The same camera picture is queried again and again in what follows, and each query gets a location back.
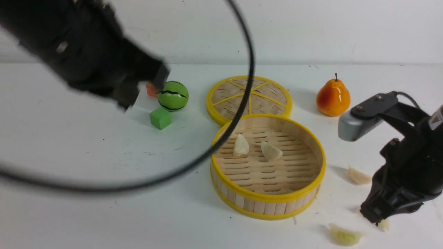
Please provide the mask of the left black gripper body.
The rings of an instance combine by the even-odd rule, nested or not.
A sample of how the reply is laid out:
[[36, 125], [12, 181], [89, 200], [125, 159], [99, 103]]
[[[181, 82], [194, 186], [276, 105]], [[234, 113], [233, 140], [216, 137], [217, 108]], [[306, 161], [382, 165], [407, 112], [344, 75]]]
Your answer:
[[163, 63], [124, 34], [101, 0], [19, 0], [17, 38], [69, 87], [104, 98], [123, 81], [151, 82]]

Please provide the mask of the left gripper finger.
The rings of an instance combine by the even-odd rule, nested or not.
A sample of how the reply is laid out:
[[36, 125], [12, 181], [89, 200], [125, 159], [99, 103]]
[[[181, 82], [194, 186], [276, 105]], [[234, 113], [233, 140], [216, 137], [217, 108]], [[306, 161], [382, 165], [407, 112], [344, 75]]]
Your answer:
[[163, 90], [169, 75], [170, 69], [168, 65], [162, 63], [156, 69], [153, 79], [151, 79], [151, 84], [156, 88], [156, 90]]
[[137, 81], [123, 81], [112, 92], [112, 98], [122, 110], [128, 110], [132, 107], [138, 96], [139, 83]]

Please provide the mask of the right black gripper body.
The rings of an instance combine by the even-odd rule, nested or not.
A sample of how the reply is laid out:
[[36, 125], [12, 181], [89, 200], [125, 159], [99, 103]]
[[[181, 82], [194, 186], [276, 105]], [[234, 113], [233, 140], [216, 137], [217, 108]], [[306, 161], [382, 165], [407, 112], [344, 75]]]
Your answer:
[[385, 164], [372, 177], [360, 212], [366, 219], [411, 214], [442, 194], [442, 107], [433, 115], [403, 103], [378, 114], [403, 134], [380, 151]]

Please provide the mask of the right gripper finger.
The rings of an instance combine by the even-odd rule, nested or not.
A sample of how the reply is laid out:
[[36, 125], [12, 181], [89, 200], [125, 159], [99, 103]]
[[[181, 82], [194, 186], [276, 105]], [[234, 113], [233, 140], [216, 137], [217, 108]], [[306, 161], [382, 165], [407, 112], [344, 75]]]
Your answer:
[[364, 202], [360, 206], [360, 213], [372, 224], [379, 224], [390, 215], [388, 206], [381, 203]]

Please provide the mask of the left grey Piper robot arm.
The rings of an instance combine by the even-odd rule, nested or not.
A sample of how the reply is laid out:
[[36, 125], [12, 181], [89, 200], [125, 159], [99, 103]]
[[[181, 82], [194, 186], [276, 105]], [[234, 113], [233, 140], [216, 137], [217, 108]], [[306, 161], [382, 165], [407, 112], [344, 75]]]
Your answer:
[[169, 69], [128, 38], [101, 0], [2, 0], [1, 26], [68, 87], [134, 105], [139, 83], [163, 90]]

